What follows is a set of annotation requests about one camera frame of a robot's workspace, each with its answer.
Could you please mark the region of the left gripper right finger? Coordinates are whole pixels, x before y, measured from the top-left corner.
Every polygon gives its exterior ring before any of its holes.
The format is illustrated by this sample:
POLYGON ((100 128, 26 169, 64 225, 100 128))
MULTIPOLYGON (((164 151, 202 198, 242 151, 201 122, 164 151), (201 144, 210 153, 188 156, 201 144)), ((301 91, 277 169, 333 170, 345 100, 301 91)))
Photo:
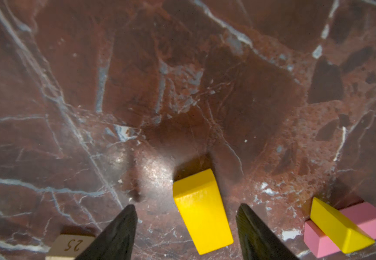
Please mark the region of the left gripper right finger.
POLYGON ((236 223, 243 259, 298 260, 247 204, 239 206, 236 223))

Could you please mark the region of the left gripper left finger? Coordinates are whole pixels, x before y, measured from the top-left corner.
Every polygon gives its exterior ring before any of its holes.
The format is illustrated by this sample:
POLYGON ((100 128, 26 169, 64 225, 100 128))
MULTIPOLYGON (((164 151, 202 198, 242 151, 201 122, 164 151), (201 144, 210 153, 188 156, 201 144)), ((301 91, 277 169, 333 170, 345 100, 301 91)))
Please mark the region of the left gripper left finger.
POLYGON ((131 259, 138 216, 134 205, 126 206, 103 232, 77 257, 78 260, 131 259))

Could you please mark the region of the natural wood block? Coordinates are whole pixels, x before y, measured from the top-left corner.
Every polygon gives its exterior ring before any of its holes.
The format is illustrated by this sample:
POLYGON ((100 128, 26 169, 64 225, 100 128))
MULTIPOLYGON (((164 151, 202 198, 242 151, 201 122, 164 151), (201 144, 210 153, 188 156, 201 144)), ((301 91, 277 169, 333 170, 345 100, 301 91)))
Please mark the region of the natural wood block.
POLYGON ((94 240, 94 236, 60 235, 47 252, 45 260, 75 260, 94 240))

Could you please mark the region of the yellow rectangular block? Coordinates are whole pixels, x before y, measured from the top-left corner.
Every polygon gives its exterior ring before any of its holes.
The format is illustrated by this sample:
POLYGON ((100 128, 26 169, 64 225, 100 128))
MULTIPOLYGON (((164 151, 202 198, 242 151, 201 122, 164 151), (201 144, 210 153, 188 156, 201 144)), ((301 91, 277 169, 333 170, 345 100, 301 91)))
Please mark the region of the yellow rectangular block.
POLYGON ((208 254, 234 243, 211 169, 176 181, 173 199, 198 254, 208 254))

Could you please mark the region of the yellow triangular block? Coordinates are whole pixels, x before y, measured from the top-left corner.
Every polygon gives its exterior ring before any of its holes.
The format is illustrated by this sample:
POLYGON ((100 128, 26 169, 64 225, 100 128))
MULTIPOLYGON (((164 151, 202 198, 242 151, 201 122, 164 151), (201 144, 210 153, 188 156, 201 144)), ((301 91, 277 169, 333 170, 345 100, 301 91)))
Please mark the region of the yellow triangular block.
POLYGON ((367 248, 375 240, 337 209, 313 198, 310 219, 345 254, 367 248))

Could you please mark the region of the pink rectangular block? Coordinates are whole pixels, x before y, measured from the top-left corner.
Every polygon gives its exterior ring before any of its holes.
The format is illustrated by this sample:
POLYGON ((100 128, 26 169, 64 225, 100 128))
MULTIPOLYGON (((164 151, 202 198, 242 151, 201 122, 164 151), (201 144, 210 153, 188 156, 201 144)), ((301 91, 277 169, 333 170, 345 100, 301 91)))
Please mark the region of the pink rectangular block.
MULTIPOLYGON (((340 212, 376 240, 376 207, 368 202, 362 202, 341 209, 340 212)), ((316 258, 323 258, 340 251, 339 247, 311 220, 305 222, 304 242, 316 258)))

